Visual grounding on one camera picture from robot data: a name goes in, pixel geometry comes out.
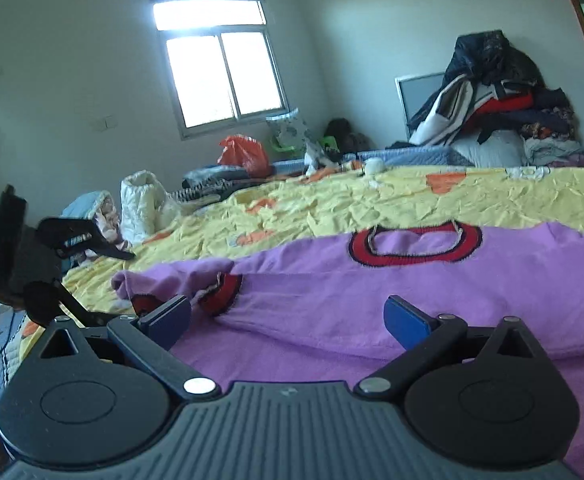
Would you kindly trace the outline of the purple sweater red trim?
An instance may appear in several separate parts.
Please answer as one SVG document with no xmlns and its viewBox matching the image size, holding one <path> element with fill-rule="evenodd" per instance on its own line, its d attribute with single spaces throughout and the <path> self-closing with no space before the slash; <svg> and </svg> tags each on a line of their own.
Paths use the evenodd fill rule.
<svg viewBox="0 0 584 480">
<path fill-rule="evenodd" d="M 160 263 L 113 276 L 136 311 L 176 296 L 192 304 L 177 359 L 222 386 L 354 384 L 399 356 L 383 307 L 397 295 L 474 326 L 521 318 L 575 393 L 580 425 L 567 460 L 584 477 L 584 233 L 440 226 L 304 238 L 237 260 Z"/>
</svg>

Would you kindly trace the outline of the pile of dark clothes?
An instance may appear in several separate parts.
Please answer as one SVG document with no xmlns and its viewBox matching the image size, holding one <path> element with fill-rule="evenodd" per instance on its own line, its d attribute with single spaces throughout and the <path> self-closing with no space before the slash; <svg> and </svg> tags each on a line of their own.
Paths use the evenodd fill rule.
<svg viewBox="0 0 584 480">
<path fill-rule="evenodd" d="M 439 88 L 406 120 L 410 144 L 453 148 L 476 166 L 584 167 L 569 98 L 500 30 L 456 38 Z"/>
</svg>

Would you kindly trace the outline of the light blue garment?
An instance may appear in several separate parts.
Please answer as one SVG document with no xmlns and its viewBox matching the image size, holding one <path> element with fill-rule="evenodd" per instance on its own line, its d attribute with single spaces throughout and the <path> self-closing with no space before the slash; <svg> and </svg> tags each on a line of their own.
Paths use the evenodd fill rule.
<svg viewBox="0 0 584 480">
<path fill-rule="evenodd" d="M 61 217 L 90 220 L 110 244 L 118 249 L 127 247 L 121 232 L 120 214 L 108 191 L 92 191 L 78 196 L 63 209 Z"/>
</svg>

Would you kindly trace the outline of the yellow carrot print bedsheet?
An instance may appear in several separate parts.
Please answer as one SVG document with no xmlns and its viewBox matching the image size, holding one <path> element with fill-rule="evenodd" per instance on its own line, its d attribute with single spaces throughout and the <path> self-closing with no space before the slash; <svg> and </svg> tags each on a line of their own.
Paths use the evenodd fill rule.
<svg viewBox="0 0 584 480">
<path fill-rule="evenodd" d="M 160 263 L 237 260 L 294 240 L 381 228 L 403 230 L 460 221 L 529 229 L 559 223 L 584 233 L 584 168 L 396 168 L 374 177 L 354 172 L 250 188 L 137 245 L 135 259 L 99 259 L 68 272 L 64 284 L 90 311 L 127 313 L 113 276 Z"/>
</svg>

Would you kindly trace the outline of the black white striped garment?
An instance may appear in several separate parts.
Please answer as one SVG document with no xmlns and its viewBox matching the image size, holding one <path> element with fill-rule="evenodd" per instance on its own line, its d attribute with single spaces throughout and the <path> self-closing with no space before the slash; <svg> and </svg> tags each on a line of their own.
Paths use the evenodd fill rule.
<svg viewBox="0 0 584 480">
<path fill-rule="evenodd" d="M 219 200 L 224 200 L 235 191 L 235 185 L 225 179 L 208 179 L 188 188 L 181 188 L 171 192 L 170 196 L 179 203 L 189 203 L 202 198 L 216 196 Z"/>
</svg>

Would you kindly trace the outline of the white pompom ball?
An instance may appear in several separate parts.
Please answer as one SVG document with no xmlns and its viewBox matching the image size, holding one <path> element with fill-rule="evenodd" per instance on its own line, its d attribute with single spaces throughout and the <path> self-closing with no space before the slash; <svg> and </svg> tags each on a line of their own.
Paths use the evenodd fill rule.
<svg viewBox="0 0 584 480">
<path fill-rule="evenodd" d="M 385 162 L 380 157 L 370 157 L 365 159 L 365 164 L 363 165 L 363 173 L 366 176 L 375 176 L 376 174 L 381 174 L 385 171 Z"/>
</svg>

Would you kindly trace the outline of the blue quilted bed cover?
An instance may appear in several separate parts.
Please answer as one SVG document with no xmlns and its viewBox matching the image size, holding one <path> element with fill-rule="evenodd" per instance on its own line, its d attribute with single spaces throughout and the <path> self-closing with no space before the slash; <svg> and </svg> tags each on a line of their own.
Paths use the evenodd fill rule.
<svg viewBox="0 0 584 480">
<path fill-rule="evenodd" d="M 391 150 L 366 151 L 342 154 L 332 158 L 335 164 L 345 164 L 352 160 L 364 162 L 370 158 L 382 159 L 386 166 L 455 166 L 474 167 L 473 162 L 449 146 L 416 146 L 415 148 L 392 148 Z M 305 156 L 299 159 L 271 162 L 272 174 L 296 174 L 307 169 Z"/>
</svg>

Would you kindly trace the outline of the orange plastic bag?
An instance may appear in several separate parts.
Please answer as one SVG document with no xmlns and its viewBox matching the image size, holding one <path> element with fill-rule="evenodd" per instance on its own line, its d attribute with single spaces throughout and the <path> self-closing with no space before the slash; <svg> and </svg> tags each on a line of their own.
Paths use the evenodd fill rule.
<svg viewBox="0 0 584 480">
<path fill-rule="evenodd" d="M 250 136 L 227 136 L 219 145 L 222 148 L 217 164 L 243 168 L 250 177 L 267 178 L 271 175 L 269 157 L 259 141 Z"/>
</svg>

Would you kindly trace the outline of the green plastic chair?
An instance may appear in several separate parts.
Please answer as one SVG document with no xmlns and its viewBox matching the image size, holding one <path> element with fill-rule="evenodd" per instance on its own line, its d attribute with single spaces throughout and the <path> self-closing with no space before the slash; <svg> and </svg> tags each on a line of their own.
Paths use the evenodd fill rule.
<svg viewBox="0 0 584 480">
<path fill-rule="evenodd" d="M 304 147 L 301 145 L 301 142 L 294 139 L 286 139 L 285 136 L 275 136 L 274 134 L 271 134 L 269 141 L 271 148 L 277 153 L 294 155 L 301 154 L 301 152 L 304 151 Z M 333 138 L 333 136 L 324 136 L 318 140 L 318 144 L 327 153 L 339 152 L 339 147 L 337 146 L 336 140 Z"/>
</svg>

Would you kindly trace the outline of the floral cushion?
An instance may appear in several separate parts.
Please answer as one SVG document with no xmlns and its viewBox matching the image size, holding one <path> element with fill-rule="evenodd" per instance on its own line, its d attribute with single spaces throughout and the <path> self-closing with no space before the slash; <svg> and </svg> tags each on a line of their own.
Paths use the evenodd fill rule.
<svg viewBox="0 0 584 480">
<path fill-rule="evenodd" d="M 269 128 L 270 134 L 275 136 L 285 136 L 286 139 L 294 139 L 301 142 L 306 151 L 307 140 L 309 139 L 309 128 L 305 123 L 303 116 L 298 108 L 294 108 L 290 112 L 269 116 L 266 118 L 266 124 Z"/>
</svg>

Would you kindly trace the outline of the grey framed board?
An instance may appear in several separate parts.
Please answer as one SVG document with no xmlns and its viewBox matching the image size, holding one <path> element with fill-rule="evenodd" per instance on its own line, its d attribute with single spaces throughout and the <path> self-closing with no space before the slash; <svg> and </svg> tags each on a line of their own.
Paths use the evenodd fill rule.
<svg viewBox="0 0 584 480">
<path fill-rule="evenodd" d="M 411 138 L 414 131 L 409 126 L 410 120 L 417 114 L 417 111 L 426 103 L 429 97 L 440 89 L 442 78 L 444 78 L 443 72 L 395 78 L 395 86 L 408 139 Z"/>
</svg>

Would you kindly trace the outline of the window with metal frame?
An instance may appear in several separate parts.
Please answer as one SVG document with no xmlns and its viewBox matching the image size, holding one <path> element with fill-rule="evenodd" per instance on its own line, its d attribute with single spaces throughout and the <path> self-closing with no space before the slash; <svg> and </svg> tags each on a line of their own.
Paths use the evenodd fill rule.
<svg viewBox="0 0 584 480">
<path fill-rule="evenodd" d="M 149 0 L 182 139 L 289 109 L 266 0 Z"/>
</svg>

